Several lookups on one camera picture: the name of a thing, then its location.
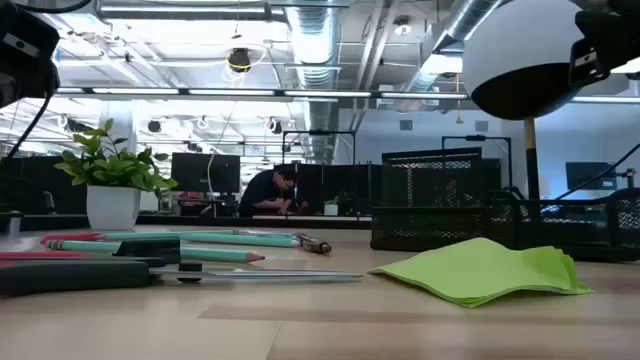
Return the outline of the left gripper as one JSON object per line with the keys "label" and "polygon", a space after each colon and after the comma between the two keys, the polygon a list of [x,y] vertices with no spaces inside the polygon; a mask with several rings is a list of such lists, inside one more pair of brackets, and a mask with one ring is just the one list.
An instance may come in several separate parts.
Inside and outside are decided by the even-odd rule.
{"label": "left gripper", "polygon": [[59,39],[45,21],[0,0],[0,108],[55,93],[60,82],[52,58]]}

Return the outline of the teal pencil with eraser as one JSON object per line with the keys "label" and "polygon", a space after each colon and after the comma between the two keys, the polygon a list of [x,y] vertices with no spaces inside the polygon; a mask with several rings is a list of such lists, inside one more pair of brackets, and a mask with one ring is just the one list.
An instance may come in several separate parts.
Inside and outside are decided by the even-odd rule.
{"label": "teal pencil with eraser", "polygon": [[[57,251],[85,251],[114,255],[121,242],[49,241],[45,246]],[[248,264],[262,261],[265,256],[245,250],[229,250],[181,245],[182,260],[204,260]]]}

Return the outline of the black mesh desk organizer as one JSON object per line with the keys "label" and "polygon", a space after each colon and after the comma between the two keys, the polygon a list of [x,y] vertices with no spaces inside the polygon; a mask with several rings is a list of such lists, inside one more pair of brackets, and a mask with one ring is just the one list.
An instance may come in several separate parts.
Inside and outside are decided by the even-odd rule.
{"label": "black mesh desk organizer", "polygon": [[580,261],[640,261],[640,189],[590,200],[522,200],[486,185],[478,147],[385,153],[376,250],[422,252],[485,237],[554,246]]}

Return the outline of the black metal rig frame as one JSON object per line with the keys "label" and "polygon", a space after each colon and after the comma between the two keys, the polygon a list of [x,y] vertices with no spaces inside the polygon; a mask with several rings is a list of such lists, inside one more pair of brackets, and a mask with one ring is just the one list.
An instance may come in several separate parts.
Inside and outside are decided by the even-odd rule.
{"label": "black metal rig frame", "polygon": [[508,159],[508,187],[513,188],[513,148],[512,148],[512,140],[511,137],[503,137],[503,136],[486,136],[481,134],[476,135],[466,135],[466,136],[442,136],[440,145],[441,149],[446,149],[446,141],[447,140],[464,140],[467,142],[486,142],[488,140],[500,140],[504,141],[507,145],[507,159]]}

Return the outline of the red and black scissors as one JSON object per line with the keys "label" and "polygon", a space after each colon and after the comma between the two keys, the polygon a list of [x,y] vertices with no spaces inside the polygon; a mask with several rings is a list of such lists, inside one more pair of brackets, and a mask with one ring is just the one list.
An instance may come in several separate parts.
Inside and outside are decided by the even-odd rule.
{"label": "red and black scissors", "polygon": [[355,281],[357,273],[324,270],[239,269],[158,257],[121,257],[89,253],[0,252],[0,296],[48,292],[147,287],[164,278],[181,283],[203,279],[232,281]]}

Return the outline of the long ceiling light strip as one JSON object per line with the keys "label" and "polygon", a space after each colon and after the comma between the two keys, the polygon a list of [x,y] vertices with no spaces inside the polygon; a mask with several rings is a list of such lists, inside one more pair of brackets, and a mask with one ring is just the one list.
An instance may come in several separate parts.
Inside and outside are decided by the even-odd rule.
{"label": "long ceiling light strip", "polygon": [[239,88],[109,88],[109,87],[62,87],[55,93],[60,97],[121,96],[131,98],[352,98],[352,99],[400,99],[400,100],[469,100],[464,93],[442,92],[381,92],[340,90],[284,90],[284,89],[239,89]]}

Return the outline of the black computer monitor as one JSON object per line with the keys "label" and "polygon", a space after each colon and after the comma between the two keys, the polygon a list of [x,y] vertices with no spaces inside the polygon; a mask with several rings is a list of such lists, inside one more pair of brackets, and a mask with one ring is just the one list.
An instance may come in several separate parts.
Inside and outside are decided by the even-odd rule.
{"label": "black computer monitor", "polygon": [[[600,175],[612,166],[607,162],[566,162],[567,189],[572,190],[578,185]],[[587,184],[583,190],[616,190],[618,188],[616,170],[613,169],[601,178]]]}
{"label": "black computer monitor", "polygon": [[171,177],[178,183],[174,191],[240,192],[239,156],[201,153],[173,153]]}

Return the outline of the green plant in white pot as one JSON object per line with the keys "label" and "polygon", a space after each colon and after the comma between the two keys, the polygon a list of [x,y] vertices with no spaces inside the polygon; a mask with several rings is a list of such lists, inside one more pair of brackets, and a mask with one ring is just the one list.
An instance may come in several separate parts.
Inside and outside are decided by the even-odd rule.
{"label": "green plant in white pot", "polygon": [[178,182],[157,166],[169,159],[167,154],[150,148],[128,150],[125,138],[111,135],[113,123],[108,119],[85,135],[75,134],[81,154],[63,152],[55,168],[69,175],[74,186],[86,187],[86,213],[93,230],[129,231],[136,224],[142,194],[159,197]]}

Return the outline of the green sticky note pad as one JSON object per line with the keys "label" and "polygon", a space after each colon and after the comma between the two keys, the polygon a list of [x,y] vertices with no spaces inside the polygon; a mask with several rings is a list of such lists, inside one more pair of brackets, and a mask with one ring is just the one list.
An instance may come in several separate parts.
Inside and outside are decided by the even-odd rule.
{"label": "green sticky note pad", "polygon": [[592,291],[578,281],[573,259],[560,249],[511,250],[482,237],[425,251],[369,272],[424,289],[464,308],[476,308],[517,291],[563,295]]}

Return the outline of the person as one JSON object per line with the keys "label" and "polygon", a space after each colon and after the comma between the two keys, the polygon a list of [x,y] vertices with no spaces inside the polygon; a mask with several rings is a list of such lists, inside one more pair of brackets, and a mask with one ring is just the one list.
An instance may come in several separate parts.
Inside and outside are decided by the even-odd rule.
{"label": "person", "polygon": [[306,200],[297,200],[297,174],[293,164],[280,164],[254,176],[248,183],[238,208],[241,218],[255,215],[301,214],[309,209]]}

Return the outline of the small black usb stick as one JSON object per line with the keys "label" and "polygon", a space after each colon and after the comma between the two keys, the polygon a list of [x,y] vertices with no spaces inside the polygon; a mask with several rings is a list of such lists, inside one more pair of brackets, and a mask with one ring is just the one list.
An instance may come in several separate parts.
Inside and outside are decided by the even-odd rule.
{"label": "small black usb stick", "polygon": [[182,260],[181,242],[177,238],[124,240],[114,256],[155,258],[162,265],[178,264]]}

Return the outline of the white globe table lamp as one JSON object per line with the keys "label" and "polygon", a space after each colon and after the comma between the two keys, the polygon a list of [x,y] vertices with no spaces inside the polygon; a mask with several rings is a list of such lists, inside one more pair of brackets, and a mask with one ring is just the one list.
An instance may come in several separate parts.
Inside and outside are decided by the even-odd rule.
{"label": "white globe table lamp", "polygon": [[513,0],[491,14],[465,41],[461,78],[485,113],[522,121],[528,196],[540,198],[535,120],[565,105],[580,7],[571,0]]}

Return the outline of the small silver cylinder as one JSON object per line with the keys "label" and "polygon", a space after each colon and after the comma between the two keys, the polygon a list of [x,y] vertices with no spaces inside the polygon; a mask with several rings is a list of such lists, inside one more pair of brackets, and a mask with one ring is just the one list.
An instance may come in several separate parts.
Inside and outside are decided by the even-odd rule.
{"label": "small silver cylinder", "polygon": [[10,238],[17,237],[21,231],[21,222],[24,217],[24,214],[17,210],[9,211],[8,214],[8,223],[7,223],[7,236]]}

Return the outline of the red eraser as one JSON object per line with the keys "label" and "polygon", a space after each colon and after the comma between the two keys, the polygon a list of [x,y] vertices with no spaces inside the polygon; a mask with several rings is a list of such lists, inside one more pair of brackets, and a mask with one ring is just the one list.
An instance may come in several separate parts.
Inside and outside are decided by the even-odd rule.
{"label": "red eraser", "polygon": [[41,238],[40,243],[46,244],[49,241],[99,241],[104,239],[101,233],[71,233],[71,234],[49,234]]}

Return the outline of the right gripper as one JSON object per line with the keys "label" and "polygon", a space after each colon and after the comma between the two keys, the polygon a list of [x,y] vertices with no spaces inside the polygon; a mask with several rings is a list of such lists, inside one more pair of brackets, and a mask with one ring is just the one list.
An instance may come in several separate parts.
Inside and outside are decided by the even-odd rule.
{"label": "right gripper", "polygon": [[609,13],[578,11],[584,37],[571,47],[569,84],[591,85],[640,57],[640,0],[606,0]]}

